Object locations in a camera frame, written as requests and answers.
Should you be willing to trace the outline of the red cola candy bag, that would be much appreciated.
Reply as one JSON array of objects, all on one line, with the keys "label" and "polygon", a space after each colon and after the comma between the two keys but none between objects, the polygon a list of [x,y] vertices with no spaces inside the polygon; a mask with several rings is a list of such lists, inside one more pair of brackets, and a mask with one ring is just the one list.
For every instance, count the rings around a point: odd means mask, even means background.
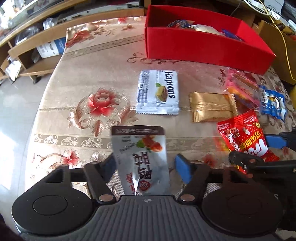
[{"label": "red cola candy bag", "polygon": [[279,157],[269,150],[254,110],[220,121],[217,128],[230,151],[260,157],[264,162],[279,160]]}]

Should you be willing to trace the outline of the silver chicken snack pouch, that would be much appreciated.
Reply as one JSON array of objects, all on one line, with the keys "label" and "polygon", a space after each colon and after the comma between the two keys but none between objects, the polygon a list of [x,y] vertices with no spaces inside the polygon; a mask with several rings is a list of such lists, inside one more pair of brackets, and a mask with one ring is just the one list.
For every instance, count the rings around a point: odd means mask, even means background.
[{"label": "silver chicken snack pouch", "polygon": [[111,143],[125,195],[170,193],[163,127],[113,126]]}]

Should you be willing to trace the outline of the dark blue wafer packet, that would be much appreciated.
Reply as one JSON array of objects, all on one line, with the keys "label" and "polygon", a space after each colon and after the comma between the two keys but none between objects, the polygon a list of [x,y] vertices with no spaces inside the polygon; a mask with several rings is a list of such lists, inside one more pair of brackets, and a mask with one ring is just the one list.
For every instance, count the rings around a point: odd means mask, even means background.
[{"label": "dark blue wafer packet", "polygon": [[231,38],[231,39],[243,42],[243,40],[240,37],[238,37],[236,34],[230,32],[230,31],[228,31],[226,29],[222,29],[222,33],[227,38]]}]

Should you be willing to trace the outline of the clear bread bun packet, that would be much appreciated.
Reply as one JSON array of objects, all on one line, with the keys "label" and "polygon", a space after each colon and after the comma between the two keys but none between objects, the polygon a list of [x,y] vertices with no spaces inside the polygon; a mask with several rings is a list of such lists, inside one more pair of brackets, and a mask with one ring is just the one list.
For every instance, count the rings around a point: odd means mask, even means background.
[{"label": "clear bread bun packet", "polygon": [[214,35],[225,36],[224,33],[217,31],[215,28],[207,25],[190,25],[186,27],[188,30],[195,30],[204,33],[211,33]]}]

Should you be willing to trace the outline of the blue-topped orange snack bag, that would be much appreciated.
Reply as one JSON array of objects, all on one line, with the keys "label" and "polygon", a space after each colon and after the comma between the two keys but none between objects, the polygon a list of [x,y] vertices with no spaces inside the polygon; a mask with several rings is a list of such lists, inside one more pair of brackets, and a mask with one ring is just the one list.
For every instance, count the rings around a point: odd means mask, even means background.
[{"label": "blue-topped orange snack bag", "polygon": [[194,21],[191,20],[175,20],[167,25],[168,28],[184,29],[193,25]]}]

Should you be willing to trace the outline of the blue cartoon snack packet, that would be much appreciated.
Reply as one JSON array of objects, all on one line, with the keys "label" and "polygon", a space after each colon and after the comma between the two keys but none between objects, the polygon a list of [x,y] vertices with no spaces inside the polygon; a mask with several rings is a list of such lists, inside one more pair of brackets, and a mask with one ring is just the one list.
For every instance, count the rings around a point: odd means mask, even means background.
[{"label": "blue cartoon snack packet", "polygon": [[285,121],[285,97],[274,91],[267,89],[265,86],[260,85],[260,112],[262,114],[268,114],[279,120]]}]

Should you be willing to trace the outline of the clear red-print snack pack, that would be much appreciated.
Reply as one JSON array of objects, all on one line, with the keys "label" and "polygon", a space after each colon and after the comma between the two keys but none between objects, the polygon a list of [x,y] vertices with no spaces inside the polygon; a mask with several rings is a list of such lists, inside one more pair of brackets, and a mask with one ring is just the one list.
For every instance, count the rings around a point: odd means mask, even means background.
[{"label": "clear red-print snack pack", "polygon": [[259,108],[261,105],[259,86],[256,81],[235,69],[227,70],[224,91],[233,94],[248,108]]}]

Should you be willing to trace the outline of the gold foil snack packet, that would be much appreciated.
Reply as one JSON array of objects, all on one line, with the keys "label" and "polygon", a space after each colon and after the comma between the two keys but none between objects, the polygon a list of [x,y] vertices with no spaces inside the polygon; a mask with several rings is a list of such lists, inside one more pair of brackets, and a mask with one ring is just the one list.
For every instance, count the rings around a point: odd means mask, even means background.
[{"label": "gold foil snack packet", "polygon": [[223,121],[238,115],[232,94],[191,92],[189,95],[193,122]]}]

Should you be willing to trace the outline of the white Kaprons wafer packet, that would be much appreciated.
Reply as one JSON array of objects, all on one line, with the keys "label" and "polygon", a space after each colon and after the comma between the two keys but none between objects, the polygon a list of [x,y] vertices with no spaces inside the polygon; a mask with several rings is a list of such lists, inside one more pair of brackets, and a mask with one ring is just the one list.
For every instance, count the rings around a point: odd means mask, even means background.
[{"label": "white Kaprons wafer packet", "polygon": [[139,114],[179,114],[178,73],[173,70],[142,70],[135,110]]}]

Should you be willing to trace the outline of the red cardboard box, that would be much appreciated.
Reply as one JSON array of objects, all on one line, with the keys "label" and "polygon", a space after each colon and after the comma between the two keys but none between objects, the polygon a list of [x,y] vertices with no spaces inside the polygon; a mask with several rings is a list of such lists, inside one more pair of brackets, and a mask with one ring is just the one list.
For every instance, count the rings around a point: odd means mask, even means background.
[{"label": "red cardboard box", "polygon": [[[219,32],[227,30],[239,39],[169,27],[175,20],[193,21]],[[276,58],[246,22],[204,9],[150,5],[144,33],[149,59],[202,62],[264,75]]]}]

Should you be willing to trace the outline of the floral beige tablecloth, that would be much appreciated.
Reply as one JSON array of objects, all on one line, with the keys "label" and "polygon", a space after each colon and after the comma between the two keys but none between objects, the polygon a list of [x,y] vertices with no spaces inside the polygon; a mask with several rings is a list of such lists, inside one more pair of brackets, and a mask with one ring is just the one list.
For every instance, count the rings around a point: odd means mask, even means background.
[{"label": "floral beige tablecloth", "polygon": [[[166,134],[171,192],[184,183],[174,168],[178,153],[215,168],[228,163],[228,149],[212,122],[193,122],[191,92],[221,93],[227,68],[177,60],[147,59],[144,17],[110,19],[71,27],[67,48],[55,68],[37,111],[30,139],[25,189],[58,166],[81,168],[101,162],[112,151],[113,125],[162,126]],[[135,111],[141,71],[178,74],[177,115]]]}]

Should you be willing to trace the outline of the brown cardboard box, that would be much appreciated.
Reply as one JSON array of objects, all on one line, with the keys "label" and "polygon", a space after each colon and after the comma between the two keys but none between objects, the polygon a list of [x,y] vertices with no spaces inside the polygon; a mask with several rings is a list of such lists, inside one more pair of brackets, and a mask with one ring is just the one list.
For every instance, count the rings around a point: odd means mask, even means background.
[{"label": "brown cardboard box", "polygon": [[269,48],[276,54],[272,64],[279,78],[289,84],[295,85],[295,41],[283,33],[285,44],[278,29],[273,25],[261,20],[257,25],[253,23],[252,28],[266,42]]}]

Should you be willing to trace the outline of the white blue carton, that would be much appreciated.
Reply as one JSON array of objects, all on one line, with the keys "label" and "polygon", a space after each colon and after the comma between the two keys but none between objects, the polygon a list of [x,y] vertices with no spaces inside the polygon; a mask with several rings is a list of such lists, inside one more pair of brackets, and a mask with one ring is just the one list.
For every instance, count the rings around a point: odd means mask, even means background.
[{"label": "white blue carton", "polygon": [[53,56],[57,56],[63,54],[65,49],[66,38],[60,38],[48,42],[43,45],[37,46],[37,51],[39,52],[40,56],[45,59]]}]

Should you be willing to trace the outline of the wooden TV stand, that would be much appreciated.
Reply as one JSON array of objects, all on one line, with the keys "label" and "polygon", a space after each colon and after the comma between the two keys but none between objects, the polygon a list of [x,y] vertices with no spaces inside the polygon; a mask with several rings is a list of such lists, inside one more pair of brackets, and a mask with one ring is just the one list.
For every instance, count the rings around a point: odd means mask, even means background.
[{"label": "wooden TV stand", "polygon": [[81,8],[84,6],[117,5],[128,2],[132,1],[57,1],[52,3],[45,9],[32,14],[23,23],[1,38],[1,65],[5,65],[9,57],[16,58],[21,63],[20,75],[29,76],[31,80],[36,81],[39,76],[52,73],[60,59],[60,55],[57,55],[46,58],[40,63],[34,63],[34,61],[29,58],[29,55],[34,52],[34,49],[36,49],[37,46],[63,38],[66,36],[66,30],[68,28],[84,24],[86,22],[94,22],[116,17],[142,16],[144,15],[144,1],[139,1],[139,8],[107,11],[89,16],[81,16],[79,18],[75,18],[74,20],[57,24],[48,30],[40,30],[40,32],[28,37],[28,39],[25,39],[20,44],[15,44],[14,41],[16,40],[18,34],[23,33],[30,27],[40,27],[42,21],[52,16],[59,16],[67,10],[71,11],[74,10],[74,8]]}]

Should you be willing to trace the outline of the silver media player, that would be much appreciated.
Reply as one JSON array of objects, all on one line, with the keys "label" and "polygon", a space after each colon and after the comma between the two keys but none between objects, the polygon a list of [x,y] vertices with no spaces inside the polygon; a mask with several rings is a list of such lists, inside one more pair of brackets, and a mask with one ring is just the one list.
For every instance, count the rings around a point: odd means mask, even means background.
[{"label": "silver media player", "polygon": [[107,11],[115,11],[122,9],[131,9],[131,8],[139,8],[139,1],[132,1],[124,4],[117,5],[105,5],[105,6],[84,6],[81,8],[74,8],[74,10],[67,10],[65,13],[60,14],[56,17],[56,24],[60,24],[66,21],[74,20],[75,18],[79,18],[81,16],[89,16],[97,13],[103,13]]}]

